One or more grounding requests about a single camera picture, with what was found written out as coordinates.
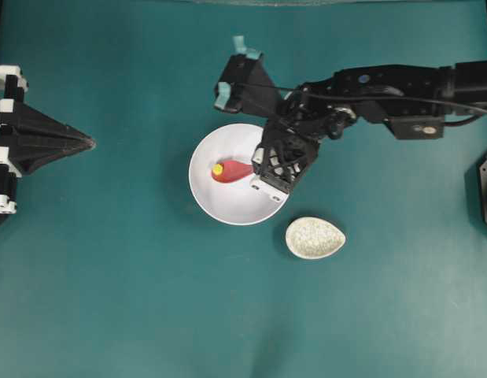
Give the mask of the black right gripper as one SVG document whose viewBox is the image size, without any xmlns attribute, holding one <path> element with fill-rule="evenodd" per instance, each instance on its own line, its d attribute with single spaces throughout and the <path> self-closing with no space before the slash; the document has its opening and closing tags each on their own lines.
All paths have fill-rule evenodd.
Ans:
<svg viewBox="0 0 487 378">
<path fill-rule="evenodd" d="M 251 158 L 255 174 L 251 187 L 273 202 L 285 202 L 315 162 L 319 147 L 319 142 L 298 134 L 280 120 L 267 120 Z"/>
</svg>

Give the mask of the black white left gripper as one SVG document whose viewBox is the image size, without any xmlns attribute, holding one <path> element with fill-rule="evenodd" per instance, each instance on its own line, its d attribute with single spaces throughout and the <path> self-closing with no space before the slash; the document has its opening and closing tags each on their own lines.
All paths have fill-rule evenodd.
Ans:
<svg viewBox="0 0 487 378">
<path fill-rule="evenodd" d="M 96 142 L 79 130 L 62 124 L 24 104 L 28 81 L 16 65 L 0 65 L 0 128 L 11 127 L 25 135 L 43 135 L 63 139 L 18 139 L 13 146 L 13 163 L 8 146 L 0 146 L 0 215 L 17 211 L 13 199 L 14 184 L 53 161 L 92 150 Z"/>
</svg>

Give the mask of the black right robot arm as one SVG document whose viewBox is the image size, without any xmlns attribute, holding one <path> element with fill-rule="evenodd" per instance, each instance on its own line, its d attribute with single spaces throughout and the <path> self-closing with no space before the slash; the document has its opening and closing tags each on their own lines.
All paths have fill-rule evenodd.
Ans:
<svg viewBox="0 0 487 378">
<path fill-rule="evenodd" d="M 445 128 L 487 116 L 487 61 L 427 68 L 382 65 L 336 72 L 288 92 L 253 155 L 273 200 L 289 195 L 318 156 L 358 120 L 383 124 L 400 140 L 440 139 Z"/>
</svg>

